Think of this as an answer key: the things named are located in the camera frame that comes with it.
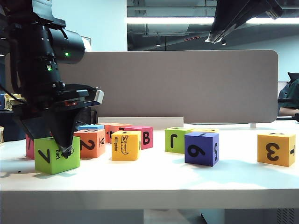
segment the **gray partition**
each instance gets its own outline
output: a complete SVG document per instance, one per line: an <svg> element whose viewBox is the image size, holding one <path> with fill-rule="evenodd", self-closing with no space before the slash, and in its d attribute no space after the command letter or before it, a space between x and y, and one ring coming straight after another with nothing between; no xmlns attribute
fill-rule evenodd
<svg viewBox="0 0 299 224"><path fill-rule="evenodd" d="M184 116L185 122L259 123L277 116L272 50L87 52L62 80L98 86L102 117Z"/></svg>

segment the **ceiling light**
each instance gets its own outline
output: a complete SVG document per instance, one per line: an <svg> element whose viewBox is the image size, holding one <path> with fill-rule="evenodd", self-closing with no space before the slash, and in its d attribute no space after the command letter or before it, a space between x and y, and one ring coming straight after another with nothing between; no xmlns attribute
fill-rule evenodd
<svg viewBox="0 0 299 224"><path fill-rule="evenodd" d="M250 24L299 24L299 18L252 18L246 23Z"/></svg>
<svg viewBox="0 0 299 224"><path fill-rule="evenodd" d="M127 24L212 24L213 17L128 17Z"/></svg>

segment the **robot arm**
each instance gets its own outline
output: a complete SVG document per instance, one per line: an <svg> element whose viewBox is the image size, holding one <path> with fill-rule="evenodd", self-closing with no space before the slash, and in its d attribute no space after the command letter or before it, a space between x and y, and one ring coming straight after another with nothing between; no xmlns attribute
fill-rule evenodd
<svg viewBox="0 0 299 224"><path fill-rule="evenodd" d="M104 93L60 79L59 63L75 64L84 55L79 34L54 18L52 0L0 0L8 26L11 81L26 103L13 107L15 120L30 138L53 135L62 155L71 154L75 120L80 111L100 105Z"/></svg>
<svg viewBox="0 0 299 224"><path fill-rule="evenodd" d="M283 10L276 0L218 0L215 20L206 42L221 41L247 20L264 12L276 19L282 15Z"/></svg>

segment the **purple block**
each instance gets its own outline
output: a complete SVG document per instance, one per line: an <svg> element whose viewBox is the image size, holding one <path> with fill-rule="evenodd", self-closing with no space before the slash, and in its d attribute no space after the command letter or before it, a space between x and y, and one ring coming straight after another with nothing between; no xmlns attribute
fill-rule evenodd
<svg viewBox="0 0 299 224"><path fill-rule="evenodd" d="M214 166L219 160L219 134L191 132L185 135L185 162Z"/></svg>

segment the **lime green block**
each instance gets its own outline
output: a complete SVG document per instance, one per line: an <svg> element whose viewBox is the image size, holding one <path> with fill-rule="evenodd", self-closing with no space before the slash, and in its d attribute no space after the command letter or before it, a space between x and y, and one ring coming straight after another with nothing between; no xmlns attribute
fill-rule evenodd
<svg viewBox="0 0 299 224"><path fill-rule="evenodd" d="M170 127L165 129L165 151L171 153L185 153L185 134L193 128Z"/></svg>
<svg viewBox="0 0 299 224"><path fill-rule="evenodd" d="M66 159L52 137L34 139L35 168L47 174L57 174L80 166L80 138L73 137L72 154Z"/></svg>

